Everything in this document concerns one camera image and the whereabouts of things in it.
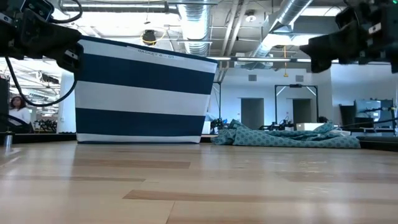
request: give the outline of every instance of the blue and white striped fabric bin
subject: blue and white striped fabric bin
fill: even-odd
[[[84,37],[78,142],[200,142],[217,62]]]

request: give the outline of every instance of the door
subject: door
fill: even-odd
[[[264,99],[241,99],[242,123],[251,129],[259,129],[264,125]]]
[[[311,123],[311,99],[293,99],[293,122]]]

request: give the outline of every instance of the wooden floor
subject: wooden floor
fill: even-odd
[[[398,153],[74,142],[0,149],[1,224],[397,224]]]

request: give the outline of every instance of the white shirt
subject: white shirt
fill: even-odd
[[[25,121],[27,124],[30,123],[30,112],[29,112],[28,108],[22,108],[20,110],[11,109],[9,114],[13,117],[16,117],[16,118],[19,118],[19,119]],[[21,125],[21,123],[11,120],[11,119],[10,119],[10,122],[12,122],[15,125]]]

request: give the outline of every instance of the exposed ceiling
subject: exposed ceiling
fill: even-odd
[[[149,7],[147,1],[108,1],[108,4],[101,1],[81,0],[83,5],[89,7],[83,13],[83,17],[76,22],[67,24],[68,27],[79,30],[83,35],[99,37],[104,39],[117,40],[121,42],[129,42],[132,44],[142,44],[141,35],[145,30],[155,30],[155,35],[159,40],[155,47],[174,50],[176,52],[185,52],[184,39],[182,34],[182,23],[180,16],[175,14],[172,4],[170,4],[170,13],[153,13],[155,9]],[[253,51],[262,41],[263,35],[261,27],[263,26],[266,15],[272,14],[279,10],[281,0],[261,1],[250,0],[246,9],[252,11],[253,21],[245,20],[244,17],[239,29],[235,44],[233,45],[232,54],[246,53]],[[57,11],[53,16],[57,19],[64,19],[77,14],[73,2],[64,0],[63,6],[68,6],[68,12]],[[127,4],[141,5],[142,9],[135,7],[130,9]],[[210,45],[209,56],[219,56],[226,35],[227,23],[231,18],[232,0],[220,1],[217,5],[211,7],[210,12],[210,34],[208,40]],[[334,16],[340,12],[344,6],[342,2],[317,1],[312,2],[310,7],[303,11],[302,16]],[[297,46],[288,45],[286,48],[274,47],[270,54],[274,57],[306,57],[305,54],[299,52]],[[19,82],[25,86],[25,91],[36,100],[43,100],[40,95],[44,95],[49,99],[58,97],[59,85],[43,82],[41,74],[60,79],[62,69],[58,68],[56,63],[49,58],[43,60],[12,60]],[[278,70],[284,67],[284,63],[274,64],[274,69]],[[9,71],[3,58],[0,58],[0,74],[7,75]]]

